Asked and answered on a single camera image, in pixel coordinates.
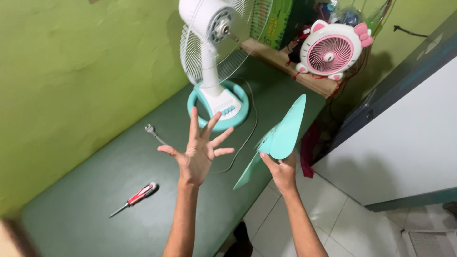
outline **wall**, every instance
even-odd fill
[[[342,6],[350,6],[352,2],[353,0],[342,0]],[[369,17],[384,2],[385,0],[355,0],[354,6]],[[455,0],[394,0],[384,27],[373,43],[365,71],[352,78],[344,94],[334,101],[333,115],[340,121],[343,120],[371,89],[426,40],[424,37],[411,36],[401,31],[393,32],[394,25],[428,35],[456,9]]]
[[[0,215],[187,84],[178,0],[0,2]]]
[[[456,70],[457,57],[313,169],[362,205],[455,188]]]

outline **fan base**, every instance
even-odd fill
[[[194,86],[192,93],[187,99],[187,111],[191,114],[192,107],[197,103],[197,99],[204,105],[206,111],[212,116],[220,111],[223,117],[227,115],[230,118],[221,118],[213,128],[214,132],[222,132],[230,127],[237,127],[246,119],[249,111],[249,99],[246,92],[238,85],[231,81],[224,80],[220,86],[224,91],[216,97],[205,94],[205,89],[200,89],[198,83]],[[198,126],[203,128],[208,123],[198,116]]]

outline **left hand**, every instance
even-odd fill
[[[233,127],[228,128],[213,141],[209,141],[209,135],[219,118],[221,118],[221,112],[217,112],[200,133],[197,107],[192,107],[191,128],[186,152],[181,153],[175,147],[169,145],[161,145],[157,148],[157,150],[171,155],[178,162],[180,180],[184,183],[200,186],[205,181],[214,158],[235,151],[234,148],[214,150],[214,147],[220,145],[233,132]]]

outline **red cloth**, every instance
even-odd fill
[[[313,178],[314,170],[311,168],[313,164],[313,149],[318,144],[320,137],[320,129],[316,122],[313,122],[302,137],[302,146],[300,151],[300,164],[302,165],[303,175]]]

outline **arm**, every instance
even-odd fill
[[[169,145],[161,145],[157,148],[157,150],[171,155],[178,162],[180,173],[175,214],[170,235],[165,245],[164,257],[192,256],[198,189],[205,181],[214,158],[234,151],[233,148],[214,150],[233,132],[233,127],[227,129],[213,141],[209,141],[209,135],[220,117],[221,113],[217,112],[200,133],[197,108],[193,107],[186,152],[181,153]]]
[[[273,180],[286,202],[297,256],[328,257],[298,194],[295,182],[295,155],[291,153],[286,159],[279,160],[279,164],[265,153],[260,153],[260,156],[270,169]]]

